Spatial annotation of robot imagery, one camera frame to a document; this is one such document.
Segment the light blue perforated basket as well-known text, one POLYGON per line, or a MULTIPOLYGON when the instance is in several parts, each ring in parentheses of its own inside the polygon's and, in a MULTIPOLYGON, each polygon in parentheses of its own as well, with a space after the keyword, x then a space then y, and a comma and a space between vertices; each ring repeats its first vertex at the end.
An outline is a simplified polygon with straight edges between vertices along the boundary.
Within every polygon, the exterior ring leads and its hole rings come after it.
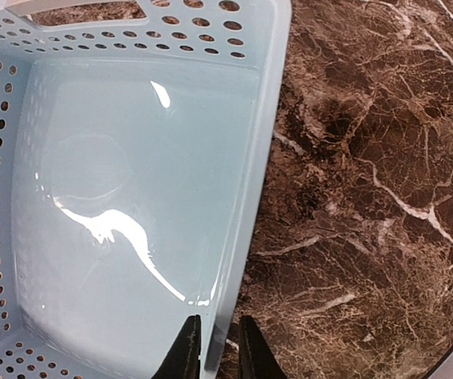
POLYGON ((288 1, 0 1, 0 378, 216 377, 264 183, 288 1))

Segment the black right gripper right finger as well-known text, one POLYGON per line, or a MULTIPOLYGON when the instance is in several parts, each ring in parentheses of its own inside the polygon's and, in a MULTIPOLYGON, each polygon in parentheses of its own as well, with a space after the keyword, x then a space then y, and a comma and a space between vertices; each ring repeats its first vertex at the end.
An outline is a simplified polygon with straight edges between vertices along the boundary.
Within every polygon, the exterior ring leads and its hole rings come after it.
POLYGON ((238 378, 282 377, 282 369, 251 316, 239 320, 238 378))

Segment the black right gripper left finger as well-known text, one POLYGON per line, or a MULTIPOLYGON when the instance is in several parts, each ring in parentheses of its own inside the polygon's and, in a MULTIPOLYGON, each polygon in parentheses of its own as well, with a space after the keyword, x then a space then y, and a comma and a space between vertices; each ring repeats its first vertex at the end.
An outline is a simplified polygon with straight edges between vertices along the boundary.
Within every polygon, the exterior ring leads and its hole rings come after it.
POLYGON ((201 319, 186 318, 170 350, 155 373, 155 379, 197 379, 200 377, 201 319))

